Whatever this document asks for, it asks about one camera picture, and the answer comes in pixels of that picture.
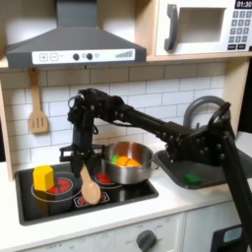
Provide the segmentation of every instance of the orange toy food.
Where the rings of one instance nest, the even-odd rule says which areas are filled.
[[[117,160],[116,165],[126,166],[126,167],[136,167],[141,166],[136,160],[128,158],[128,157],[120,157]]]

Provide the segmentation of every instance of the wall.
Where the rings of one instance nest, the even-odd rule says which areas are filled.
[[[12,163],[15,169],[54,163],[59,148],[72,142],[72,126],[67,121],[68,99],[79,89],[96,88],[124,101],[140,111],[164,121],[181,124],[188,104],[203,95],[222,97],[225,62],[175,62],[164,65],[105,66],[102,68],[51,68],[40,70],[42,110],[49,120],[49,132],[34,135],[29,131],[32,112],[31,84],[26,70],[1,70],[4,104]],[[194,116],[206,124],[214,107],[203,106]],[[96,120],[99,134],[94,142],[159,142],[141,129],[121,128]]]

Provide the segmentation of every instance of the yellow block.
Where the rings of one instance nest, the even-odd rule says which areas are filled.
[[[53,169],[49,165],[36,167],[33,171],[34,189],[46,192],[54,186]]]

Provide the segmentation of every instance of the wooden shelf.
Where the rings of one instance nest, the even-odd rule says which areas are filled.
[[[252,51],[249,52],[230,52],[230,53],[204,53],[175,56],[148,56],[147,61],[176,61],[176,60],[197,60],[197,59],[220,59],[220,58],[241,58],[252,57]]]
[[[3,52],[0,52],[0,68],[8,68],[8,61]]]

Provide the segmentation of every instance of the silver pot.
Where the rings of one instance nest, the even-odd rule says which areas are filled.
[[[110,163],[114,155],[132,158],[141,164],[139,167],[125,167]],[[105,147],[102,172],[110,177],[111,181],[129,185],[138,184],[149,179],[156,168],[152,168],[154,153],[144,145],[133,142],[119,142]]]

